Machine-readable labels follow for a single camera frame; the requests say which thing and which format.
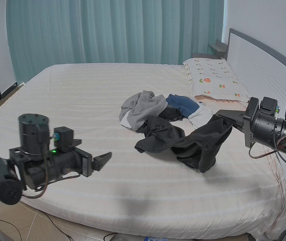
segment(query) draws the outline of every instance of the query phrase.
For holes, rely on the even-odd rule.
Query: gray cloth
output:
[[[167,101],[161,94],[155,96],[152,91],[143,90],[126,99],[121,106],[120,121],[128,112],[127,121],[135,131],[143,125],[149,116],[158,116],[167,107]]]

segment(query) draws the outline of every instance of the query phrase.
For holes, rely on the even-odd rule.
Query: baseboard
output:
[[[11,85],[4,93],[2,93],[2,98],[5,98],[10,92],[12,92],[17,87],[17,82]]]

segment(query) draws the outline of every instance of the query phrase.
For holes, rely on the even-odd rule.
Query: fitted sheet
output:
[[[134,145],[144,135],[121,126],[118,114],[143,89],[189,96],[184,66],[54,65],[9,98],[0,107],[1,157],[20,146],[17,118],[23,113],[48,116],[51,134],[54,127],[72,128],[74,138],[82,139],[78,147],[93,156],[113,153],[89,178],[51,184],[41,198],[22,201],[63,219],[133,235],[215,239],[248,232],[276,238],[286,216],[286,182],[277,159],[251,159],[235,129],[204,174],[178,162],[170,150],[140,154]],[[214,112],[226,109],[215,101],[206,106],[212,103]],[[188,119],[173,125],[186,135],[194,130]],[[265,149],[257,145],[252,153]]]

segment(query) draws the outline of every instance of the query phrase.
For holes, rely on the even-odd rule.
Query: teal curtain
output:
[[[181,64],[221,40],[224,0],[7,0],[18,82],[54,64]]]

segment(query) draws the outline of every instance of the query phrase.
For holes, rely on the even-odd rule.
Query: clothes pile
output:
[[[185,136],[183,129],[170,122],[188,118],[196,129]],[[128,98],[121,106],[121,125],[144,133],[135,149],[140,153],[161,153],[170,148],[178,161],[202,173],[216,162],[221,144],[232,131],[232,123],[213,115],[197,100],[172,95],[155,96],[143,90]]]

